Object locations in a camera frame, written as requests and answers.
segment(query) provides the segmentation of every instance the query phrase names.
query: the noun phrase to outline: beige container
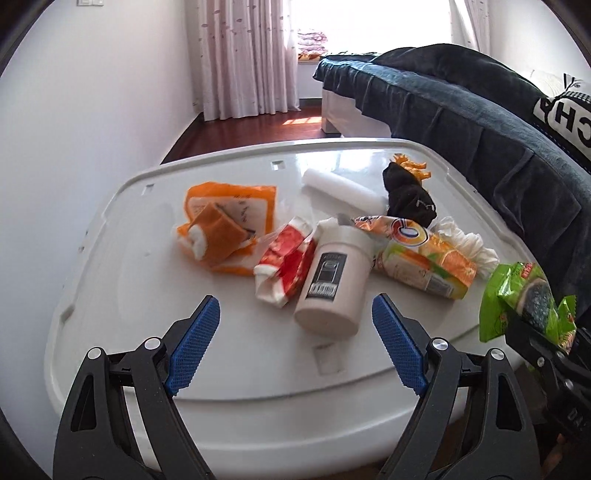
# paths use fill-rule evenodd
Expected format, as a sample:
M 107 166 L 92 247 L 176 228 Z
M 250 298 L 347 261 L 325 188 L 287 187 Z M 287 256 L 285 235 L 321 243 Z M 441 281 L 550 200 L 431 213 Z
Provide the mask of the beige container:
M 295 307 L 296 322 L 335 339 L 355 335 L 373 254 L 373 240 L 358 228 L 341 225 L 327 230 Z

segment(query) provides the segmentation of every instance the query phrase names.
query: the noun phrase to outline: barcode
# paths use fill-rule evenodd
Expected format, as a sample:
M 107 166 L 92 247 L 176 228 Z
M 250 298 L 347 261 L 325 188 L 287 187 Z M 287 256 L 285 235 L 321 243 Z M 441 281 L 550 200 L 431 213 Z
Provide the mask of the barcode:
M 334 283 L 313 283 L 308 291 L 309 295 L 326 295 L 327 297 L 334 297 L 336 293 Z
M 435 275 L 432 275 L 425 291 L 428 293 L 433 293 L 435 295 L 441 295 L 443 297 L 449 298 L 449 295 L 451 295 L 452 293 L 452 287 L 440 278 L 436 277 Z

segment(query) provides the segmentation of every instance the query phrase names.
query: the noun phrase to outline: wooden floor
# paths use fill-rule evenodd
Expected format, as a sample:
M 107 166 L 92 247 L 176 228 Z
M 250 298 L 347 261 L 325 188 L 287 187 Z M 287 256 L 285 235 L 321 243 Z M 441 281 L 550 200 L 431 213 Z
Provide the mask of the wooden floor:
M 227 148 L 324 138 L 320 129 L 321 112 L 320 106 L 309 106 L 300 112 L 201 122 L 187 129 L 165 163 Z

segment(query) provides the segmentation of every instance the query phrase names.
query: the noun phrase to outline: curtain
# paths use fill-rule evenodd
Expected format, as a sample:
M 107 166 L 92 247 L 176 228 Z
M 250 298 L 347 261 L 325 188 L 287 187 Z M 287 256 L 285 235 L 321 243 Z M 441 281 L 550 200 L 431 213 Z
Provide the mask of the curtain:
M 488 0 L 449 0 L 452 43 L 491 54 Z
M 187 26 L 199 55 L 191 57 L 200 63 L 193 81 L 205 120 L 298 110 L 292 0 L 192 2 L 187 14 L 197 18 Z

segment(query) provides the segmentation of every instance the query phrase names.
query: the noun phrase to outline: gray bedspread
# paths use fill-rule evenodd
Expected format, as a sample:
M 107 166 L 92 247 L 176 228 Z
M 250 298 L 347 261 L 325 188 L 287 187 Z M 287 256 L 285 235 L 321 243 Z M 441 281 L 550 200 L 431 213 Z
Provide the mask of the gray bedspread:
M 591 180 L 522 119 L 463 87 L 414 72 L 333 56 L 314 75 L 386 123 L 393 138 L 432 148 L 458 169 L 519 235 L 554 296 L 577 295 L 591 319 Z

